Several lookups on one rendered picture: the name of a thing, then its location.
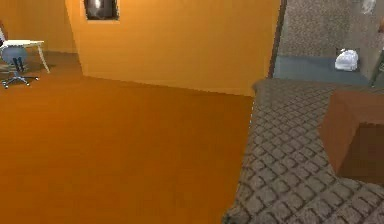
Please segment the brown wooden cabinet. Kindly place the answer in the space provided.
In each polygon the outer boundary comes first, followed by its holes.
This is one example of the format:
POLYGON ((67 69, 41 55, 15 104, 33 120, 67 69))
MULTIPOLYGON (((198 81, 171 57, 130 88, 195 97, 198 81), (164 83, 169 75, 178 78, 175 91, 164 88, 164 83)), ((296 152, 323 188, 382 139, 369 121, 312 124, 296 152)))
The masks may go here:
POLYGON ((338 177, 384 185, 384 94, 334 91, 319 134, 338 177))

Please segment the white desk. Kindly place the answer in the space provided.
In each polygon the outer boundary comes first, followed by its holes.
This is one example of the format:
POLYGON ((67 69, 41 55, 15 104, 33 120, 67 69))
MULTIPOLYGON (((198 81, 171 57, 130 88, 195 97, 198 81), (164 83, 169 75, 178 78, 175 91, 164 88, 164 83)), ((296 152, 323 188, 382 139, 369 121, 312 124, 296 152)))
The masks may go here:
MULTIPOLYGON (((42 51, 42 45, 43 45, 42 40, 6 40, 0 46, 0 55, 6 47, 10 47, 10 46, 24 47, 24 48, 36 47, 38 49, 40 59, 44 65, 46 71, 50 72, 48 65, 47 65, 45 58, 44 58, 44 54, 42 51)), ((10 66, 9 65, 0 64, 0 73, 9 73, 9 72, 10 72, 10 66)))

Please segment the blue office chair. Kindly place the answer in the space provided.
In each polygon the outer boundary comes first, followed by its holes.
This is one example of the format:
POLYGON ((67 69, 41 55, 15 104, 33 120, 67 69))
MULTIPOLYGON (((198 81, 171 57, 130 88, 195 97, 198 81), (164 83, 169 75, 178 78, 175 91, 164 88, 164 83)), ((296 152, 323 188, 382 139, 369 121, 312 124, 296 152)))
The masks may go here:
POLYGON ((0 52, 1 59, 7 65, 7 71, 11 73, 11 76, 1 83, 5 89, 9 88, 9 85, 15 81, 21 81, 26 86, 29 86, 29 79, 39 80, 37 76, 24 76, 27 71, 25 64, 27 58, 27 51, 22 46, 6 46, 0 52))

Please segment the dark framed wall picture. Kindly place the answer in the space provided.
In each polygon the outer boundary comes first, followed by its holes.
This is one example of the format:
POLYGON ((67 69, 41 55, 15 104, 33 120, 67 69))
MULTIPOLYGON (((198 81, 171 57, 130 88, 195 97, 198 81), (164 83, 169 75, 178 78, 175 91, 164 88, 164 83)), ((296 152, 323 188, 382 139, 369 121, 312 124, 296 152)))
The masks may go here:
POLYGON ((118 20, 117 0, 84 0, 88 20, 118 20))

